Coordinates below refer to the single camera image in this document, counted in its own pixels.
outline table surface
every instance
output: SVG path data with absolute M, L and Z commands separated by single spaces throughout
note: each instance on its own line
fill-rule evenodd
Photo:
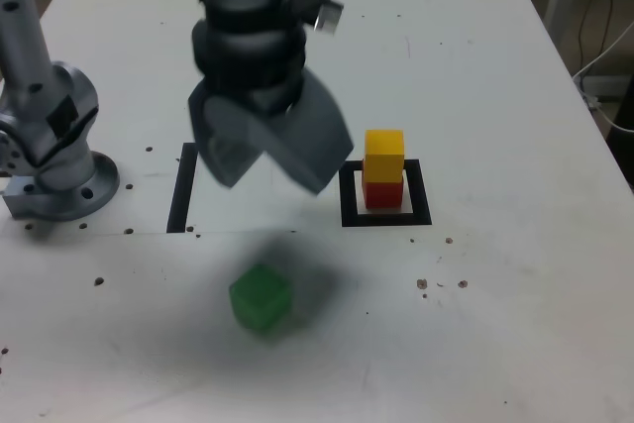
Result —
M 1 421 L 634 418 L 634 200 L 530 0 L 340 1 L 308 65 L 351 159 L 366 129 L 404 131 L 433 226 L 342 229 L 337 180 L 313 197 L 262 158 L 231 191 L 199 162 L 195 231 L 166 234 L 202 9 L 53 0 L 52 57 L 95 83 L 89 143 L 122 186 L 31 231 L 2 207 Z M 259 262 L 295 292 L 266 338 L 228 299 Z

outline screw hole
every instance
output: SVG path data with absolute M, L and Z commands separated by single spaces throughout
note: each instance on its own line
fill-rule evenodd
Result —
M 42 84 L 41 83 L 30 84 L 28 89 L 31 94 L 37 93 L 38 91 L 42 89 Z
M 15 12 L 20 8 L 20 4 L 17 2 L 5 2 L 2 4 L 2 8 L 5 12 Z

